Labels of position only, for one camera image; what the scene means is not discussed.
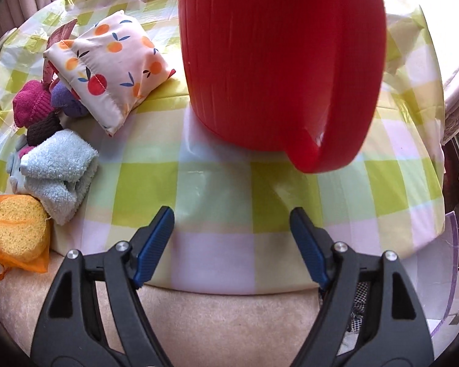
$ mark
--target pink sock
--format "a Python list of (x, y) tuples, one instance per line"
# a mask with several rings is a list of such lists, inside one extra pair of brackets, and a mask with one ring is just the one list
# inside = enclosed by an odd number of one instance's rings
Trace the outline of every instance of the pink sock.
[(26, 146), (25, 148), (22, 148), (18, 152), (18, 158), (22, 158), (22, 156), (28, 154), (31, 150), (33, 150), (33, 148), (35, 148), (35, 146)]

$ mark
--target checkered tablecloth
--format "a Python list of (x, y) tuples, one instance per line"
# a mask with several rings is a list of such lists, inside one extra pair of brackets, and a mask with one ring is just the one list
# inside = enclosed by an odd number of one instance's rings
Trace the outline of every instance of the checkered tablecloth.
[(444, 225), (442, 83), (421, 9), (385, 2), (387, 63), (368, 137), (348, 167), (319, 175), (298, 172), (284, 154), (224, 144), (198, 123), (181, 62), (177, 0), (53, 2), (0, 54), (0, 194), (10, 192), (5, 161), (23, 131), (13, 128), (12, 98), (40, 78), (48, 35), (78, 17), (77, 36), (124, 9), (177, 73), (113, 138), (92, 118), (67, 124), (99, 150), (100, 167), (75, 218), (56, 227), (53, 249), (105, 250), (167, 205), (176, 230), (151, 284), (216, 294), (310, 288), (288, 225), (290, 210), (303, 206), (316, 225), (357, 251), (408, 256)]

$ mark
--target folded towel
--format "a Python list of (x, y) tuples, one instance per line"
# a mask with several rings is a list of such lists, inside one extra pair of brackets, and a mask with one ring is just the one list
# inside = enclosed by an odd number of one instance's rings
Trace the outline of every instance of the folded towel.
[(21, 160), (24, 187), (59, 225), (70, 221), (98, 167), (98, 152), (76, 132), (62, 130)]

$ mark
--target yellow sponge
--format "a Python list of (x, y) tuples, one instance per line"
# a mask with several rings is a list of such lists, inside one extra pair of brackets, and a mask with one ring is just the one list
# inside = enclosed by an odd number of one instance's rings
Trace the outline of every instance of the yellow sponge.
[(48, 215), (32, 196), (16, 195), (0, 203), (0, 251), (21, 262), (30, 262), (48, 244)]

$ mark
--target pouch with fruit print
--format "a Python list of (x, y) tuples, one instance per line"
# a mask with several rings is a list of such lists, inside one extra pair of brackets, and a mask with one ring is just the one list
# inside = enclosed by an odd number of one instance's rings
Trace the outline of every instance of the pouch with fruit print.
[(140, 23), (122, 10), (77, 39), (53, 44), (44, 57), (110, 136), (175, 73)]

